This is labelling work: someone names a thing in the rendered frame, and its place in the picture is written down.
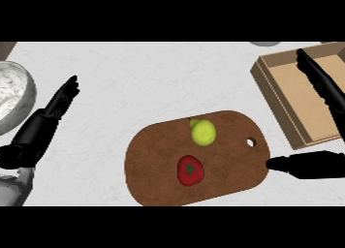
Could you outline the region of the open cardboard box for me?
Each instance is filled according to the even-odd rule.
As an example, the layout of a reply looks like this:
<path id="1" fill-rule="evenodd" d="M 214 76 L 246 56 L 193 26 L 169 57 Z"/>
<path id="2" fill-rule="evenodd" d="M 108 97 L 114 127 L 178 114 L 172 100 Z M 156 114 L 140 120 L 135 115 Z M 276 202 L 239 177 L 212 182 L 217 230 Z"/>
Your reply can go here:
<path id="1" fill-rule="evenodd" d="M 304 48 L 345 92 L 345 42 Z M 251 73 L 293 149 L 341 138 L 313 83 L 298 69 L 296 50 L 261 55 Z"/>

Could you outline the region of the yellow-green pear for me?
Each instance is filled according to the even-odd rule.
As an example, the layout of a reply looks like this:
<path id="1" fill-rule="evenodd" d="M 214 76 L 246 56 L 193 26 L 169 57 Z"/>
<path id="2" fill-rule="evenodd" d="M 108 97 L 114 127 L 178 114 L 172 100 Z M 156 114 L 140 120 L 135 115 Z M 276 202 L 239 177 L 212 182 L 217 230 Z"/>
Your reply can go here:
<path id="1" fill-rule="evenodd" d="M 193 140 L 197 145 L 208 146 L 217 140 L 217 127 L 208 119 L 191 120 Z"/>

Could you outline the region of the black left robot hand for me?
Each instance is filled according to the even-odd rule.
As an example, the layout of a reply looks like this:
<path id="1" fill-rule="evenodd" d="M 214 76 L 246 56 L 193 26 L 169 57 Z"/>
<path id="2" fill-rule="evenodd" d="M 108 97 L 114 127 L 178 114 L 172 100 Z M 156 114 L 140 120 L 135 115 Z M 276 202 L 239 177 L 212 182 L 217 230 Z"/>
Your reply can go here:
<path id="1" fill-rule="evenodd" d="M 29 117 L 12 143 L 0 147 L 2 169 L 15 170 L 36 167 L 79 93 L 77 76 L 73 76 L 58 90 L 48 106 L 40 108 Z"/>

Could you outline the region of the white marble bowl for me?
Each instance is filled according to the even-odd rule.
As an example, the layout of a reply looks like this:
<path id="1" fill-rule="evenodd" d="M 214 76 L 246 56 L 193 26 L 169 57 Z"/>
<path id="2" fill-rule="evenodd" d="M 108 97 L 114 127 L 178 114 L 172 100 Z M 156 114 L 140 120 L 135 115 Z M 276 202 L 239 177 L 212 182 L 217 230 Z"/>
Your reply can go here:
<path id="1" fill-rule="evenodd" d="M 29 70 L 17 62 L 0 61 L 0 136 L 23 124 L 36 97 L 37 88 Z"/>

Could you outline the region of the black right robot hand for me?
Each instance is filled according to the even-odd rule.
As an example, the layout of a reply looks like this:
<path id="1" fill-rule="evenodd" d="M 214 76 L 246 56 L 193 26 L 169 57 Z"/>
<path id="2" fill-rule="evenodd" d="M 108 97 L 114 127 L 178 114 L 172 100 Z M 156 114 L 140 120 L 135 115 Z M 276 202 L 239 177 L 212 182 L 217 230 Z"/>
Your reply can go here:
<path id="1" fill-rule="evenodd" d="M 298 69 L 307 75 L 314 89 L 325 99 L 345 142 L 345 92 L 307 51 L 296 50 Z M 317 151 L 280 156 L 267 161 L 267 168 L 283 171 L 299 179 L 345 178 L 345 154 Z"/>

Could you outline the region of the brown wooden cutting board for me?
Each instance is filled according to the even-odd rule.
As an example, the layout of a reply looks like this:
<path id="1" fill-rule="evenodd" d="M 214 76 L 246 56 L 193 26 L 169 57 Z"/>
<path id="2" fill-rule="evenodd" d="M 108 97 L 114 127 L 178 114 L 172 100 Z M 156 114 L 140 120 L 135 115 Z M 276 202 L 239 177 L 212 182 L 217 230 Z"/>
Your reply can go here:
<path id="1" fill-rule="evenodd" d="M 200 146 L 193 141 L 188 117 L 151 124 L 134 137 L 126 152 L 126 183 L 143 205 L 184 205 L 256 187 L 264 181 L 270 147 L 254 120 L 233 110 L 194 117 L 214 122 L 218 136 Z M 202 181 L 187 186 L 178 176 L 184 156 L 203 165 Z"/>

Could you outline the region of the red tomato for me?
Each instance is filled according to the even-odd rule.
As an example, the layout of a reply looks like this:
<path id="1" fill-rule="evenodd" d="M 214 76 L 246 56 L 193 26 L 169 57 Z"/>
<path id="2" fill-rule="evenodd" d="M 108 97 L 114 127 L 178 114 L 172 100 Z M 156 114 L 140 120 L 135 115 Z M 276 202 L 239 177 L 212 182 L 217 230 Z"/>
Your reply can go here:
<path id="1" fill-rule="evenodd" d="M 193 155 L 181 158 L 178 163 L 178 179 L 184 186 L 194 186 L 205 177 L 203 163 Z"/>

